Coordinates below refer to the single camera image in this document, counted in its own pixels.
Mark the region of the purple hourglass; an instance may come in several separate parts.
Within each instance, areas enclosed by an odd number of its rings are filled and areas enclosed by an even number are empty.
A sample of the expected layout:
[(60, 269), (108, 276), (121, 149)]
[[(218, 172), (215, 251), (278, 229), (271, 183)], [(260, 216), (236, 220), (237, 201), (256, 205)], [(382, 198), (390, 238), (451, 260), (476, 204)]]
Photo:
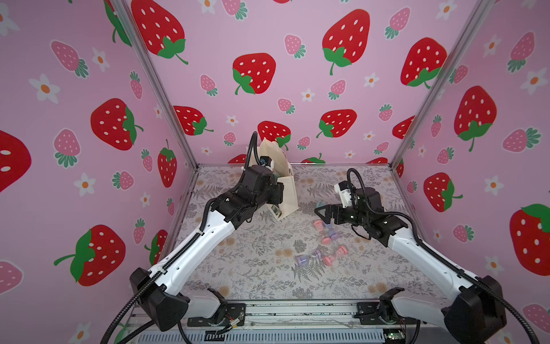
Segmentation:
[(339, 233), (332, 224), (323, 224), (323, 227), (325, 229), (325, 236), (322, 239), (323, 245), (336, 242), (340, 238)]

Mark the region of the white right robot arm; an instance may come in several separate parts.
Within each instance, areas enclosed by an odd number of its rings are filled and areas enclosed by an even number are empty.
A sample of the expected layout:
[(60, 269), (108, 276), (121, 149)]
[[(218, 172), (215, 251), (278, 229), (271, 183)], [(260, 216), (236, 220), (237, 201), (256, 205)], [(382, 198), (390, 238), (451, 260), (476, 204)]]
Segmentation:
[(315, 209), (324, 223), (363, 228), (371, 239), (417, 267), (444, 294), (443, 298), (420, 299), (396, 289), (380, 300), (390, 311), (444, 328), (459, 343), (485, 343), (506, 326), (505, 307), (498, 301), (503, 292), (494, 278), (479, 278), (447, 260), (419, 238), (408, 215), (385, 212), (375, 189), (338, 193), (340, 204)]

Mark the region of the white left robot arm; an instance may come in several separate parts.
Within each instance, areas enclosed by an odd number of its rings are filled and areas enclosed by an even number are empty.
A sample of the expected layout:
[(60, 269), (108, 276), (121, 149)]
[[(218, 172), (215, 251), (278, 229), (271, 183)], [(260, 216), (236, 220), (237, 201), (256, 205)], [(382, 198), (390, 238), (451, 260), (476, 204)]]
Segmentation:
[(214, 325), (226, 319), (227, 302), (212, 288), (186, 292), (189, 277), (220, 242), (252, 219), (265, 204), (283, 201), (284, 185), (265, 166), (244, 169), (239, 183), (209, 200), (201, 224), (169, 255), (150, 269), (138, 268), (130, 276), (136, 303), (160, 331), (168, 331), (184, 318)]

